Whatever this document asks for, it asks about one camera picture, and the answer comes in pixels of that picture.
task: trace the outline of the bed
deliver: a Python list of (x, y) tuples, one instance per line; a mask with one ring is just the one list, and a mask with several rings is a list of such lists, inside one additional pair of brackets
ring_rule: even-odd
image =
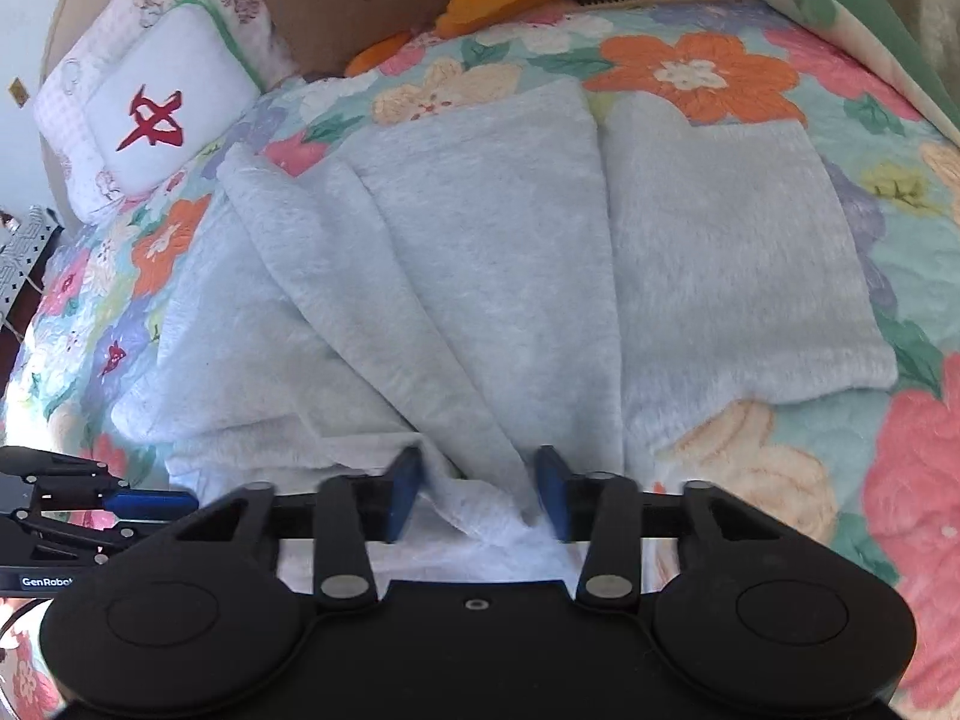
[[(64, 0), (48, 69), (103, 5), (83, 2)], [(659, 453), (645, 484), (677, 491), (684, 480), (712, 480), (896, 586), (920, 643), (895, 707), (916, 720), (957, 717), (960, 151), (870, 71), (757, 0), (551, 6), (448, 42), (422, 35), (377, 70), (336, 85), (288, 79), (148, 199), (83, 227), (59, 252), (8, 384), (7, 442), (104, 461), (138, 487), (166, 483), (170, 447), (129, 445), (109, 410), (155, 362), (171, 289), (233, 143), (298, 175), (364, 124), (507, 100), (562, 76), (582, 82), (598, 119), (632, 89), (665, 95), (695, 117), (683, 84), (644, 74), (653, 59), (736, 70), (723, 102), (733, 119), (805, 122), (901, 378), (890, 392), (846, 391), (786, 407), (733, 403)], [(48, 170), (56, 186), (59, 163), (48, 161)], [(676, 570), (668, 544), (646, 560), (660, 584)], [(24, 719), (59, 707), (32, 644), (37, 620), (14, 629), (16, 651), (0, 664)]]

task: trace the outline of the beige headboard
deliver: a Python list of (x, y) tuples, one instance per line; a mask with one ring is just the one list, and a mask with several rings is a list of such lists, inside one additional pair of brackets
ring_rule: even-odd
[[(47, 47), (40, 65), (40, 80), (45, 81), (50, 71), (66, 56), (66, 53), (88, 30), (110, 0), (60, 0), (51, 19), (50, 32), (47, 35)], [(50, 189), (56, 199), (56, 210), (67, 226), (67, 229), (77, 229), (80, 222), (70, 210), (66, 199), (66, 184), (58, 159), (54, 156), (50, 146), (44, 141), (43, 165), (50, 180)]]

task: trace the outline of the red embroidery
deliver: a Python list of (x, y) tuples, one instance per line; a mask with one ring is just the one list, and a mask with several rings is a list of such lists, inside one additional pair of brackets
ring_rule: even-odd
[(109, 353), (109, 357), (107, 358), (107, 365), (104, 365), (104, 369), (100, 372), (101, 376), (106, 376), (108, 373), (114, 372), (114, 370), (117, 369), (117, 365), (120, 365), (120, 362), (127, 355), (116, 341), (110, 345), (107, 352)]
[[(147, 88), (146, 84), (140, 87), (130, 103), (130, 115), (136, 122), (136, 129), (130, 133), (117, 151), (123, 151), (127, 146), (136, 143), (140, 138), (146, 138), (151, 146), (157, 143), (169, 143), (170, 146), (182, 146), (184, 144), (184, 128), (176, 123), (173, 117), (174, 111), (178, 111), (184, 104), (184, 96), (177, 90), (167, 98), (166, 103), (157, 105), (153, 100), (146, 97), (143, 92)], [(147, 119), (140, 112), (141, 108), (147, 108), (150, 111), (150, 118)], [(169, 128), (158, 129), (157, 124), (166, 122)]]

